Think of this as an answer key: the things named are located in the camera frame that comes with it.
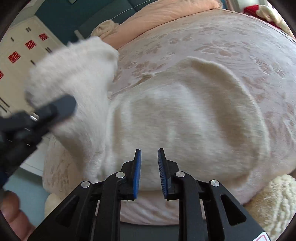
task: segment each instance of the bed headboard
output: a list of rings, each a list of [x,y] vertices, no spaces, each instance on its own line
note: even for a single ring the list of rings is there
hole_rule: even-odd
[[[100,23],[112,19],[114,22],[121,24],[144,6],[155,1],[156,0],[115,0],[91,16],[74,33],[79,39],[86,39]]]

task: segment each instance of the white cabinet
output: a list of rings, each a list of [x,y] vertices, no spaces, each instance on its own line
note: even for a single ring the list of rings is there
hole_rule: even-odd
[[[24,84],[31,68],[63,44],[36,17],[9,28],[0,42],[0,116],[32,111],[25,101]],[[42,176],[49,137],[21,167]]]

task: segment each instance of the silver screw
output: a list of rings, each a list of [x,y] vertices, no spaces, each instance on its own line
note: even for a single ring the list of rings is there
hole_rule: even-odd
[[[220,183],[217,180],[211,180],[211,185],[214,187],[218,187]]]
[[[116,173],[116,177],[118,178],[123,178],[125,176],[125,173],[124,172],[118,172]]]
[[[37,114],[35,114],[34,112],[32,112],[32,113],[30,113],[30,119],[33,121],[38,121],[39,116]]]
[[[185,173],[181,172],[181,171],[178,171],[178,172],[176,172],[176,176],[177,177],[185,177]]]
[[[88,188],[89,186],[90,186],[90,182],[88,182],[88,181],[84,181],[81,183],[81,187],[83,187],[83,188]]]

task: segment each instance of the sticker with red border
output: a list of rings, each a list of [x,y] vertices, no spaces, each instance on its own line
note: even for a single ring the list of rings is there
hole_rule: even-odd
[[[270,239],[268,238],[267,233],[263,232],[257,238],[255,238],[253,241],[270,241]]]

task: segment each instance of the pink blanket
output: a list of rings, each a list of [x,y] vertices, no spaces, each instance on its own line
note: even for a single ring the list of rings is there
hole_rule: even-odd
[[[220,0],[158,0],[135,13],[102,40],[115,49],[164,23],[210,9],[221,8]]]

